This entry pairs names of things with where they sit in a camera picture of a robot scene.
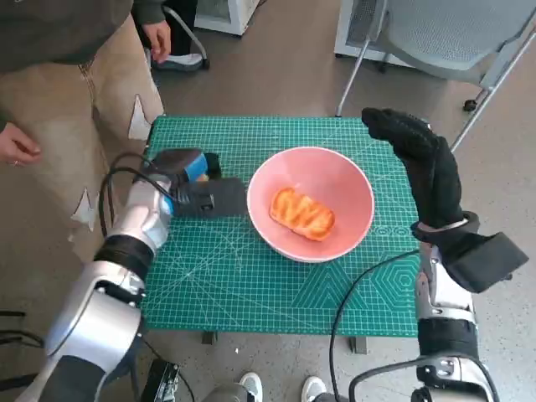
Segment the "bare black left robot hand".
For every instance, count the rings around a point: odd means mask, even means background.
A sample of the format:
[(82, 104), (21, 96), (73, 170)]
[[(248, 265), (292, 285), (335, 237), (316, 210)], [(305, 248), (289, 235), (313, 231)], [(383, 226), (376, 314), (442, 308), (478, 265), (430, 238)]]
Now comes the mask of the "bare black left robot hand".
[(161, 174), (171, 174), (180, 183), (207, 181), (222, 177), (219, 155), (199, 148), (168, 148), (160, 151), (152, 165)]

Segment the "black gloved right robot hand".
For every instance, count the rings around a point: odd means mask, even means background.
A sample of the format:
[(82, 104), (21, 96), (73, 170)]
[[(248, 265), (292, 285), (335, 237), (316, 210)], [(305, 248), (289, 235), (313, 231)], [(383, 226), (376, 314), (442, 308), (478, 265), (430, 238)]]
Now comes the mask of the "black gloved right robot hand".
[(433, 229), (462, 221), (461, 182), (447, 140), (400, 111), (367, 107), (361, 118), (368, 134), (388, 142), (404, 164), (419, 221)]

